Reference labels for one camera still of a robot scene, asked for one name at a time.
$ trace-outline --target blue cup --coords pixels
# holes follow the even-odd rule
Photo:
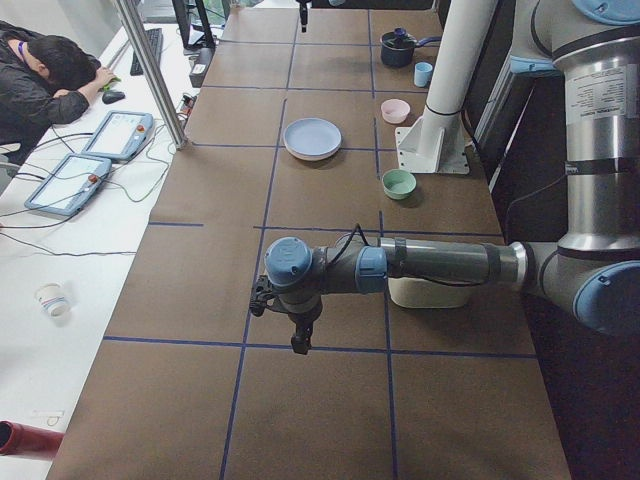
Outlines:
[[[433,74],[433,65],[428,62],[418,62],[413,74],[413,84],[416,87],[426,87],[431,81]]]

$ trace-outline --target red cup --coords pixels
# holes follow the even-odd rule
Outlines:
[[[0,455],[53,460],[63,437],[64,433],[2,421]]]

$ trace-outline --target black jacket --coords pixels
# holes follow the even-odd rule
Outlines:
[[[0,148],[0,154],[13,163],[24,163],[51,125],[71,123],[89,108],[87,99],[77,91],[53,98],[59,87],[27,67],[7,44],[12,38],[28,42],[41,36],[0,20],[0,145],[21,144],[18,152],[7,155]],[[100,63],[89,57],[97,68]]]

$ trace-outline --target black keyboard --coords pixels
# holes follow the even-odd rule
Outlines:
[[[151,51],[153,52],[154,57],[156,57],[156,62],[160,65],[160,57],[162,56],[162,29],[161,28],[151,28],[149,30],[145,30],[147,34],[147,40],[149,40],[149,45],[151,45]],[[138,56],[135,52],[133,52],[133,60],[131,61],[131,71],[129,74],[133,77],[136,75],[142,75],[142,64],[138,59]]]

